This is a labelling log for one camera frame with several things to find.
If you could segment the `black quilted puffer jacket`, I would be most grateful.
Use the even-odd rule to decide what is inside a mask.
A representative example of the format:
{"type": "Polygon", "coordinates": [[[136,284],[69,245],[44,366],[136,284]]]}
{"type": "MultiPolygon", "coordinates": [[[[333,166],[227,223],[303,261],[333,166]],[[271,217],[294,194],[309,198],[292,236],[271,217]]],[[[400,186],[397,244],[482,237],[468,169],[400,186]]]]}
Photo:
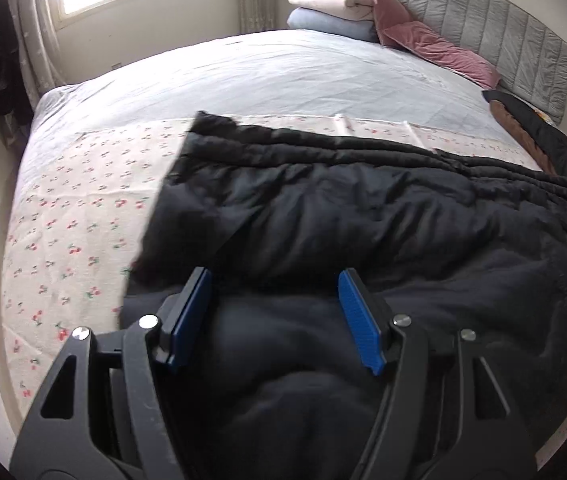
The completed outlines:
{"type": "MultiPolygon", "coordinates": [[[[355,479],[384,384],[338,293],[354,269],[428,334],[435,370],[470,328],[534,452],[567,416],[567,185],[497,160],[199,113],[133,263],[123,323],[212,274],[192,356],[161,384],[190,479],[355,479]]],[[[457,396],[428,387],[418,458],[457,396]]]]}

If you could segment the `cherry print bed cover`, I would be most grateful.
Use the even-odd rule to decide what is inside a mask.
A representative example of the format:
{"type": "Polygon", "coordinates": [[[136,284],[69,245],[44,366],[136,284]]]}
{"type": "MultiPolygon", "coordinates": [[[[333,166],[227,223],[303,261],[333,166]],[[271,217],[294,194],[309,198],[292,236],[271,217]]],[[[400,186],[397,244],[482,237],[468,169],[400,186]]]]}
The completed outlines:
{"type": "Polygon", "coordinates": [[[20,417],[78,326],[118,326],[130,266],[189,118],[80,134],[17,195],[2,277],[2,327],[20,417]]]}

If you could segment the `folded black garment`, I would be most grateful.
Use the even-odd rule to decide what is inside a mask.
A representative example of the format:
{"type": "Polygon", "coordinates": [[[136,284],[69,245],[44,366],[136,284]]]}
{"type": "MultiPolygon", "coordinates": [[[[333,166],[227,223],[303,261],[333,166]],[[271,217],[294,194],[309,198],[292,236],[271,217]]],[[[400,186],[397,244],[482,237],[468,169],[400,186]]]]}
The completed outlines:
{"type": "Polygon", "coordinates": [[[562,131],[550,125],[530,105],[512,94],[499,90],[484,90],[482,96],[488,103],[492,100],[502,102],[549,157],[555,166],[557,176],[567,178],[567,136],[562,131]]]}

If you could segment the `folded brown garment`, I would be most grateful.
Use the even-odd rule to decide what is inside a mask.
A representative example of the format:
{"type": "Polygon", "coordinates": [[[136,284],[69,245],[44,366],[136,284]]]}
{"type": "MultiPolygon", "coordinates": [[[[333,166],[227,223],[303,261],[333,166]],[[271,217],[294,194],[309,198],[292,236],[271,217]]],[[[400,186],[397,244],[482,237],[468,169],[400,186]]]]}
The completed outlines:
{"type": "Polygon", "coordinates": [[[534,139],[523,129],[520,123],[510,114],[504,104],[497,100],[489,102],[489,109],[495,120],[518,142],[529,154],[537,166],[545,174],[556,176],[555,166],[534,139]]]}

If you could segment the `grey padded headboard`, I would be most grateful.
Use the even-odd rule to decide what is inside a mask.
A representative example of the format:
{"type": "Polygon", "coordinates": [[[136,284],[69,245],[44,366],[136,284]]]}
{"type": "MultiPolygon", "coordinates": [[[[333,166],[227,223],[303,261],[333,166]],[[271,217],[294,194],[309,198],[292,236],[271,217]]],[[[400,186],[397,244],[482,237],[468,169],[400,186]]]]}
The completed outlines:
{"type": "Polygon", "coordinates": [[[509,0],[398,0],[456,46],[495,66],[500,85],[562,122],[567,42],[509,0]]]}

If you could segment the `pink velvet pillow front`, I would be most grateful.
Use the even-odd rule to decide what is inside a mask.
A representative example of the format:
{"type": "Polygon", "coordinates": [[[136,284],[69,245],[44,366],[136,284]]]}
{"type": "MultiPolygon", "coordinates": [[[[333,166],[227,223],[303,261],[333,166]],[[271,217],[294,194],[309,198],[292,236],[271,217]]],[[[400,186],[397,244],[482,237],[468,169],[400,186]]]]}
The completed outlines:
{"type": "Polygon", "coordinates": [[[425,23],[396,24],[384,29],[383,34],[418,58],[451,70],[484,90],[496,89],[500,82],[500,73],[489,61],[471,50],[455,46],[425,23]]]}

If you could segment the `pink velvet pillow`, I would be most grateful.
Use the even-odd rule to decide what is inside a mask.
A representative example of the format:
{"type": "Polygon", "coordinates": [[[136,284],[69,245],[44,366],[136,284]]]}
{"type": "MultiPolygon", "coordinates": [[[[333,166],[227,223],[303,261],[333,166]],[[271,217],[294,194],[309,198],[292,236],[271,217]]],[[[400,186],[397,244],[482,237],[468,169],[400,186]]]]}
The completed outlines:
{"type": "Polygon", "coordinates": [[[384,47],[399,48],[399,44],[385,34],[387,29],[413,21],[413,15],[399,0],[372,0],[372,15],[377,35],[384,47]]]}
{"type": "Polygon", "coordinates": [[[484,90],[496,89],[500,82],[500,73],[489,61],[471,50],[455,46],[425,23],[396,24],[384,29],[383,34],[418,58],[451,70],[484,90]]]}

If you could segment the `grey bed sheet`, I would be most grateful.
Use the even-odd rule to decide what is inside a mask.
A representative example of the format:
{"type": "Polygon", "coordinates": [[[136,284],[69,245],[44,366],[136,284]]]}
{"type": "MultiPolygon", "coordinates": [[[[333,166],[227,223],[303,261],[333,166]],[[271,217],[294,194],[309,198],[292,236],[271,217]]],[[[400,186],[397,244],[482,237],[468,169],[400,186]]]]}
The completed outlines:
{"type": "Polygon", "coordinates": [[[343,114],[505,140],[482,90],[389,49],[324,32],[276,30],[164,52],[46,93],[31,146],[137,120],[343,114]]]}

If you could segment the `left curtain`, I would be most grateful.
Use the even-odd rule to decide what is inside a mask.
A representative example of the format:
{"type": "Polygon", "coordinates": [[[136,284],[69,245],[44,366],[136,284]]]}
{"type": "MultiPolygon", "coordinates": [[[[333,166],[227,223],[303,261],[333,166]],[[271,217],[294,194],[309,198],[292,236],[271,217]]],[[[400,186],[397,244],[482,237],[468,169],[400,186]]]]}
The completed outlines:
{"type": "Polygon", "coordinates": [[[33,107],[53,88],[67,83],[48,0],[8,0],[17,34],[19,64],[26,95],[33,107]]]}

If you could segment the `pink velvet pillow back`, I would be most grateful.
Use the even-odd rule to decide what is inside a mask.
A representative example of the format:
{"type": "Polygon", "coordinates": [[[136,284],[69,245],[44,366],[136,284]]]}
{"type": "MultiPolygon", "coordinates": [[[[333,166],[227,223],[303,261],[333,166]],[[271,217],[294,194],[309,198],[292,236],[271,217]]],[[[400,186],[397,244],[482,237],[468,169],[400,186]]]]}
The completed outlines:
{"type": "Polygon", "coordinates": [[[399,48],[399,44],[385,34],[387,29],[413,21],[413,15],[399,0],[372,0],[372,15],[377,35],[384,47],[399,48]]]}

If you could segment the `folded cream blanket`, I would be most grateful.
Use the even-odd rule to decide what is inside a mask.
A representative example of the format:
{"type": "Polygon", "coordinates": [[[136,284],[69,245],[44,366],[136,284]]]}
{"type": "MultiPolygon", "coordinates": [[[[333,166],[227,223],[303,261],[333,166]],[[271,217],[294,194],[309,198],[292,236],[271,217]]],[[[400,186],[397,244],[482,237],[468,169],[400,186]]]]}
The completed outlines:
{"type": "Polygon", "coordinates": [[[372,20],[372,0],[288,0],[288,2],[298,8],[343,18],[346,21],[372,20]]]}

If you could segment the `folded light blue blanket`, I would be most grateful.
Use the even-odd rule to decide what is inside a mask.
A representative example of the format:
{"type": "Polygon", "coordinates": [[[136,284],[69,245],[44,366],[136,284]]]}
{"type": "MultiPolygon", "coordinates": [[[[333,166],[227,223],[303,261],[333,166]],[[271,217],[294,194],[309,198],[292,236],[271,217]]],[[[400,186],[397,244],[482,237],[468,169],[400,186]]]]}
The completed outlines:
{"type": "Polygon", "coordinates": [[[374,21],[349,21],[323,12],[297,8],[288,16],[291,29],[308,29],[351,39],[379,42],[374,21]]]}

